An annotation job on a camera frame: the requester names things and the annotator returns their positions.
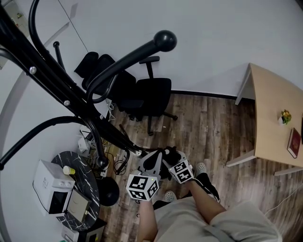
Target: flower pot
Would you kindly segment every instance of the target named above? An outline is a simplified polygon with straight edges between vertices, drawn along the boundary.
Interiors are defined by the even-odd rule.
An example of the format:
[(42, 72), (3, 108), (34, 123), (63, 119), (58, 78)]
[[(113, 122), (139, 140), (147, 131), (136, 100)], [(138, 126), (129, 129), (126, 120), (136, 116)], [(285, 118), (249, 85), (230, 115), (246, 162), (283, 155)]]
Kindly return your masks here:
[(280, 117), (280, 118), (278, 119), (278, 122), (279, 122), (280, 125), (285, 125), (285, 123), (283, 123), (283, 122), (284, 122), (283, 117)]

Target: t-shirt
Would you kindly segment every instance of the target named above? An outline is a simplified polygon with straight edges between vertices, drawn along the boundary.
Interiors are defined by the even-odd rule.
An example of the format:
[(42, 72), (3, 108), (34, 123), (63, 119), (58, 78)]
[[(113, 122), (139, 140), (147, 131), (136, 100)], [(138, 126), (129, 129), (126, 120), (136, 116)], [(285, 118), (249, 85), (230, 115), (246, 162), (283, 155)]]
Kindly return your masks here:
[[(155, 210), (156, 242), (224, 242), (203, 229), (209, 226), (196, 208), (193, 197), (179, 199)], [(234, 241), (282, 242), (275, 226), (251, 202), (218, 214), (210, 225)]]

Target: yellow cup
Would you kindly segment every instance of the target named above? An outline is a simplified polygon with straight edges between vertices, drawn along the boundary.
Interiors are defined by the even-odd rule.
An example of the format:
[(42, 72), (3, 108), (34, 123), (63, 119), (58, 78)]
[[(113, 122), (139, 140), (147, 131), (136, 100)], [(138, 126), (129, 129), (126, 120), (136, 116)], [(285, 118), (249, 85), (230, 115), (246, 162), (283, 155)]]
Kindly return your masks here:
[(63, 167), (63, 173), (65, 175), (74, 175), (76, 173), (75, 169), (70, 168), (69, 166)]

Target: table leg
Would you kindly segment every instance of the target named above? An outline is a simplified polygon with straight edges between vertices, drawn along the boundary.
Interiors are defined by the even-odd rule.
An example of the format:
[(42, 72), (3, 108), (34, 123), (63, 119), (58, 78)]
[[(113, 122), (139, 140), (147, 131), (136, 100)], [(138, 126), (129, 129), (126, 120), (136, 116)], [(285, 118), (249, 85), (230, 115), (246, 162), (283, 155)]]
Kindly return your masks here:
[(250, 77), (250, 74), (251, 74), (251, 70), (249, 69), (249, 70), (247, 71), (247, 73), (246, 73), (246, 76), (245, 76), (245, 78), (244, 78), (244, 81), (243, 81), (243, 83), (242, 83), (242, 86), (241, 86), (241, 88), (240, 88), (240, 91), (239, 91), (239, 93), (238, 93), (237, 99), (236, 99), (236, 101), (235, 101), (235, 105), (238, 105), (239, 102), (241, 101), (242, 97), (243, 97), (243, 93), (244, 93), (246, 84), (247, 84), (247, 82), (248, 82), (248, 79), (249, 79), (249, 77)]
[(293, 168), (290, 168), (290, 169), (275, 172), (274, 176), (282, 176), (282, 175), (286, 175), (286, 174), (290, 174), (290, 173), (294, 173), (294, 172), (299, 172), (299, 171), (302, 171), (302, 170), (303, 170), (303, 167), (293, 167)]
[(256, 158), (256, 157), (255, 157), (255, 150), (253, 149), (242, 156), (239, 156), (231, 161), (226, 162), (226, 166), (231, 167), (231, 166), (234, 166), (237, 164), (244, 163), (246, 161), (250, 161), (254, 158)]

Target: office chair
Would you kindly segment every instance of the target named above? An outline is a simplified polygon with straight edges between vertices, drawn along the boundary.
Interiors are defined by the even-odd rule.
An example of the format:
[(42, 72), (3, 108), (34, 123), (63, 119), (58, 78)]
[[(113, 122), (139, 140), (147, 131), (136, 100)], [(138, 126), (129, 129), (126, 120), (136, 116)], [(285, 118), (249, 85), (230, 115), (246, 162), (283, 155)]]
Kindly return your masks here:
[[(90, 52), (85, 56), (75, 72), (84, 78), (83, 89), (87, 89), (90, 82), (115, 61), (107, 54), (100, 56), (96, 60), (95, 52)], [(118, 106), (119, 111), (129, 114), (131, 120), (136, 118), (141, 121), (143, 116), (148, 116), (148, 135), (152, 136), (151, 131), (152, 117), (168, 116), (173, 120), (178, 117), (165, 112), (169, 103), (171, 92), (171, 80), (168, 78), (154, 78), (152, 72), (152, 62), (159, 61), (159, 56), (148, 57), (140, 64), (146, 64), (149, 77), (141, 79), (136, 83), (136, 78), (127, 71), (122, 71), (116, 78), (115, 83), (108, 98)], [(106, 80), (95, 91), (98, 95), (103, 95), (110, 81)]]

